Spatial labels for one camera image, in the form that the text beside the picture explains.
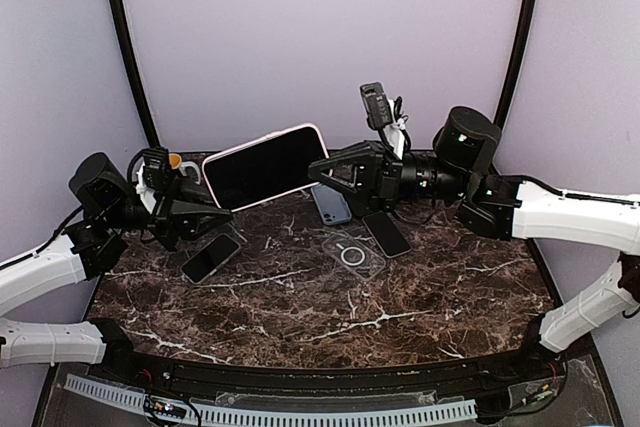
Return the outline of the phone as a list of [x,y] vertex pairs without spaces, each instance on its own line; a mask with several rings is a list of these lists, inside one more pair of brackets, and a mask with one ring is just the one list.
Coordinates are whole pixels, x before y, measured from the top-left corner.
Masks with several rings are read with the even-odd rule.
[[327,158],[320,130],[304,123],[213,154],[202,173],[215,204],[239,212],[315,186],[308,167]]
[[182,274],[200,284],[217,272],[240,251],[240,244],[227,234],[220,234],[181,266]]
[[411,245],[385,212],[366,215],[362,222],[385,257],[396,258],[411,251]]

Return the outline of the light blue phone case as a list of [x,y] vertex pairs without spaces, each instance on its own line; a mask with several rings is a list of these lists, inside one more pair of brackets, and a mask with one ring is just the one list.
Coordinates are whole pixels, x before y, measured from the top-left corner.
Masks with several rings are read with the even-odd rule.
[[311,194],[324,225],[336,226],[352,220],[349,205],[340,192],[318,184],[311,188]]

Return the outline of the clear magsafe phone case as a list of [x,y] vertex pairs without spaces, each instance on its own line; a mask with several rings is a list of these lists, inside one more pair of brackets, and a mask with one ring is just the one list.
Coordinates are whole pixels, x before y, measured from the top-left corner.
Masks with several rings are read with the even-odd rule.
[[361,280],[374,279],[386,267],[385,260],[366,245],[345,234],[333,234],[322,243],[326,254]]

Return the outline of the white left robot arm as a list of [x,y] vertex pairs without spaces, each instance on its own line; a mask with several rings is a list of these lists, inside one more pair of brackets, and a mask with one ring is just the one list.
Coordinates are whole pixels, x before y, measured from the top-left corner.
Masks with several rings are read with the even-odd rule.
[[[166,250],[196,240],[229,222],[233,214],[206,198],[204,190],[171,168],[167,151],[139,152],[137,173],[121,174],[104,152],[87,157],[69,188],[80,205],[39,247],[1,265],[1,312],[58,288],[102,276],[127,250],[125,231],[149,232]],[[140,359],[111,319],[46,324],[1,319],[1,365],[102,364],[120,383],[141,374]]]

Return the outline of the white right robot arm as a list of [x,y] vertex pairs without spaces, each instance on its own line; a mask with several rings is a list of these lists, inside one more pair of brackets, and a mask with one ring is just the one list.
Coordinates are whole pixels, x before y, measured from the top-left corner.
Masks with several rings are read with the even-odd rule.
[[531,321],[510,360],[521,381],[534,379],[549,355],[639,305],[639,197],[558,189],[524,175],[489,169],[501,129],[482,113],[456,106],[425,159],[402,149],[405,137],[362,141],[310,164],[309,177],[340,191],[363,213],[391,212],[405,199],[455,203],[457,220],[500,240],[557,239],[616,249],[618,259],[593,284]]

